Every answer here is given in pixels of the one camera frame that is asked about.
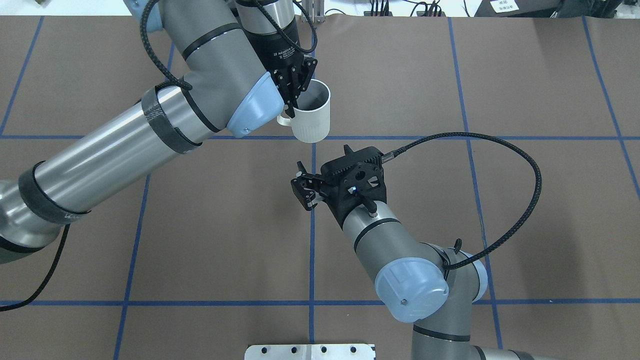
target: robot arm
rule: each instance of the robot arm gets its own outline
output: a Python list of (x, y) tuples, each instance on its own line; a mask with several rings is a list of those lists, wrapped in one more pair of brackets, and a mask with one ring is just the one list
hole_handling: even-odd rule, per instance
[[(448, 136), (484, 138), (521, 152), (481, 134), (445, 133), (429, 138)], [(380, 300), (396, 320), (413, 323), (413, 360), (559, 360), (470, 344), (472, 303), (488, 285), (484, 265), (480, 260), (462, 265), (477, 256), (460, 251), (461, 240), (451, 248), (415, 241), (387, 206), (382, 165), (410, 147), (383, 154), (375, 147), (354, 152), (345, 145), (345, 155), (325, 163), (320, 174), (309, 174), (298, 162), (299, 171), (291, 180), (293, 192), (308, 211), (320, 202), (327, 204)], [(540, 178), (531, 161), (535, 199)]]
[[(127, 2), (139, 14), (145, 4)], [(267, 59), (271, 50), (266, 49), (277, 41), (265, 26), (254, 24), (260, 19), (251, 11), (239, 11), (245, 34), (224, 0), (152, 0), (149, 6), (154, 4), (147, 29), (167, 30), (189, 66), (184, 76), (189, 87), (152, 88), (138, 104), (26, 170), (17, 181), (1, 181), (0, 264), (42, 249), (65, 224), (80, 220), (162, 164), (197, 149), (214, 133), (224, 128), (236, 137), (251, 133), (283, 110), (283, 98), (295, 98), (304, 89), (303, 83), (296, 85), (304, 76), (289, 79), (285, 87), (272, 81), (281, 72), (304, 68), (305, 57), (294, 51)], [(278, 0), (265, 8), (287, 24), (285, 30), (297, 40), (292, 4)], [(276, 16), (280, 12), (291, 16)], [(258, 29), (263, 33), (251, 33), (250, 42), (247, 36)], [(259, 46), (261, 39), (269, 45), (254, 50), (252, 44)]]

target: mug handle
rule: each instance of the mug handle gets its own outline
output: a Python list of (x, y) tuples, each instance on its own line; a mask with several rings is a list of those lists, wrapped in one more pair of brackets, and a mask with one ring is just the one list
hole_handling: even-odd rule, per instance
[(276, 118), (276, 121), (278, 122), (278, 124), (282, 126), (291, 127), (291, 119), (283, 117), (282, 115), (278, 115), (278, 117)]

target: white label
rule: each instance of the white label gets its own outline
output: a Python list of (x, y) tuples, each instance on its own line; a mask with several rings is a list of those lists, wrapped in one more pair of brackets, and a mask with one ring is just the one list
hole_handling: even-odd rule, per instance
[(490, 1), (490, 4), (497, 13), (514, 12), (520, 9), (516, 0), (494, 0)]

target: white mug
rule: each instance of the white mug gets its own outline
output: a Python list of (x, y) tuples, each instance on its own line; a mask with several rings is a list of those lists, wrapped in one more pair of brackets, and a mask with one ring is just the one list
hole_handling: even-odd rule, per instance
[(302, 142), (314, 143), (329, 134), (331, 125), (331, 90), (320, 80), (311, 79), (307, 91), (300, 93), (293, 119), (278, 115), (278, 124), (290, 126)]

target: cable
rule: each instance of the cable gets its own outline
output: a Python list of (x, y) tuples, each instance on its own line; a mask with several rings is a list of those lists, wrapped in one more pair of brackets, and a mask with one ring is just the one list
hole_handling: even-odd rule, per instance
[(335, 8), (334, 8), (334, 9), (329, 9), (329, 10), (325, 11), (325, 12), (324, 12), (324, 14), (326, 15), (328, 12), (330, 12), (330, 11), (332, 11), (332, 10), (335, 10), (335, 11), (337, 11), (337, 12), (339, 12), (339, 13), (343, 13), (344, 15), (347, 15), (347, 13), (346, 13), (346, 12), (343, 12), (342, 10), (340, 10), (340, 9), (335, 9)]
[(7, 306), (0, 306), (0, 312), (9, 311), (9, 310), (15, 310), (15, 309), (19, 309), (19, 308), (21, 308), (23, 306), (27, 306), (38, 297), (38, 295), (42, 292), (42, 290), (44, 290), (45, 286), (47, 286), (47, 283), (49, 282), (49, 279), (51, 279), (51, 276), (53, 276), (53, 272), (56, 271), (56, 266), (58, 266), (58, 261), (60, 260), (60, 256), (62, 255), (62, 249), (64, 249), (65, 242), (67, 242), (67, 235), (69, 234), (69, 227), (70, 227), (70, 224), (65, 225), (65, 229), (62, 232), (62, 238), (60, 239), (60, 244), (58, 245), (58, 251), (56, 251), (56, 255), (53, 258), (53, 263), (51, 264), (49, 272), (47, 272), (47, 275), (44, 277), (44, 280), (42, 281), (40, 286), (38, 286), (38, 288), (32, 294), (32, 296), (30, 296), (27, 300), (19, 302), (17, 304), (7, 305)]
[(163, 85), (175, 85), (179, 86), (187, 91), (191, 90), (193, 86), (188, 82), (176, 78), (169, 69), (167, 69), (162, 61), (157, 57), (153, 48), (151, 48), (151, 43), (149, 42), (149, 37), (147, 35), (147, 22), (149, 20), (149, 15), (151, 14), (151, 9), (153, 9), (154, 5), (156, 5), (160, 0), (150, 0), (145, 8), (142, 10), (142, 15), (140, 17), (140, 37), (142, 38), (142, 46), (145, 47), (145, 51), (147, 55), (154, 63), (154, 65), (160, 70), (164, 76), (168, 79), (167, 82), (163, 83)]
[(474, 261), (487, 256), (490, 252), (492, 252), (495, 249), (497, 249), (498, 247), (500, 247), (500, 245), (502, 245), (505, 241), (507, 241), (510, 237), (512, 237), (516, 233), (516, 231), (518, 231), (518, 229), (522, 227), (524, 222), (527, 221), (527, 219), (529, 218), (529, 216), (533, 212), (533, 209), (536, 207), (536, 204), (538, 203), (538, 199), (540, 198), (540, 193), (542, 191), (542, 174), (540, 173), (540, 168), (538, 167), (538, 164), (536, 164), (536, 162), (533, 160), (533, 158), (531, 156), (529, 156), (529, 154), (524, 152), (524, 150), (522, 150), (521, 148), (513, 145), (512, 143), (506, 142), (506, 141), (504, 141), (504, 140), (502, 140), (500, 138), (496, 138), (494, 136), (489, 136), (489, 135), (484, 135), (484, 134), (457, 132), (457, 133), (441, 133), (441, 134), (435, 134), (435, 135), (431, 135), (431, 136), (426, 136), (424, 138), (421, 138), (419, 140), (416, 140), (416, 141), (410, 143), (409, 145), (403, 146), (403, 147), (401, 147), (399, 149), (396, 149), (396, 150), (394, 150), (392, 152), (386, 153), (385, 155), (382, 156), (382, 162), (384, 163), (384, 162), (390, 161), (390, 160), (394, 159), (396, 156), (402, 154), (403, 152), (411, 149), (412, 147), (414, 147), (416, 145), (422, 144), (423, 142), (427, 142), (427, 141), (438, 139), (438, 138), (450, 138), (450, 137), (454, 137), (454, 136), (459, 136), (459, 137), (464, 137), (464, 138), (478, 138), (478, 139), (483, 139), (483, 140), (489, 140), (491, 142), (499, 143), (500, 145), (506, 146), (509, 149), (515, 151), (518, 155), (523, 157), (524, 160), (526, 160), (531, 165), (531, 167), (533, 168), (533, 172), (534, 172), (534, 175), (536, 177), (536, 184), (535, 184), (535, 187), (534, 187), (533, 196), (531, 197), (531, 201), (529, 202), (529, 205), (527, 206), (527, 209), (524, 211), (524, 213), (518, 219), (518, 221), (506, 233), (504, 233), (504, 235), (502, 235), (498, 240), (496, 240), (493, 244), (488, 246), (486, 249), (482, 250), (481, 252), (478, 252), (476, 255), (473, 255), (472, 257), (470, 257), (468, 259), (460, 261), (459, 263), (455, 263), (455, 264), (451, 264), (451, 265), (445, 265), (444, 266), (445, 270), (454, 270), (454, 269), (457, 269), (457, 268), (461, 268), (461, 267), (463, 267), (465, 265), (471, 264)]
[(411, 10), (411, 14), (409, 14), (409, 17), (413, 16), (413, 12), (415, 11), (415, 9), (420, 6), (420, 5), (424, 5), (424, 12), (427, 12), (427, 6), (429, 6), (429, 4), (425, 3), (424, 1), (421, 1), (419, 3), (415, 3), (415, 6), (413, 7), (413, 10)]
[(471, 15), (469, 15), (469, 11), (467, 10), (467, 0), (462, 0), (462, 3), (465, 5), (465, 13), (467, 14), (467, 17), (471, 17)]
[(278, 25), (278, 23), (276, 22), (276, 20), (273, 20), (273, 18), (271, 17), (271, 15), (269, 14), (269, 12), (267, 12), (267, 10), (264, 8), (264, 6), (262, 4), (260, 4), (259, 0), (253, 0), (253, 3), (256, 5), (256, 7), (258, 8), (258, 10), (260, 10), (260, 12), (264, 15), (264, 17), (267, 18), (267, 20), (271, 23), (271, 25), (273, 25), (273, 28), (278, 32), (278, 34), (291, 46), (293, 47), (295, 50), (303, 53), (303, 54), (310, 54), (313, 53), (316, 50), (316, 45), (318, 43), (318, 35), (316, 34), (316, 28), (314, 27), (313, 22), (311, 21), (311, 18), (309, 17), (309, 14), (307, 13), (307, 11), (305, 10), (305, 8), (300, 5), (298, 2), (296, 2), (296, 0), (293, 0), (293, 3), (300, 9), (300, 11), (302, 12), (302, 14), (305, 16), (305, 18), (307, 19), (307, 22), (309, 23), (309, 26), (311, 27), (311, 34), (313, 34), (313, 44), (311, 44), (311, 49), (307, 50), (307, 49), (303, 49), (302, 47), (300, 47), (298, 44), (296, 44), (293, 40), (291, 40), (287, 34), (284, 33), (284, 30), (282, 30), (282, 28)]

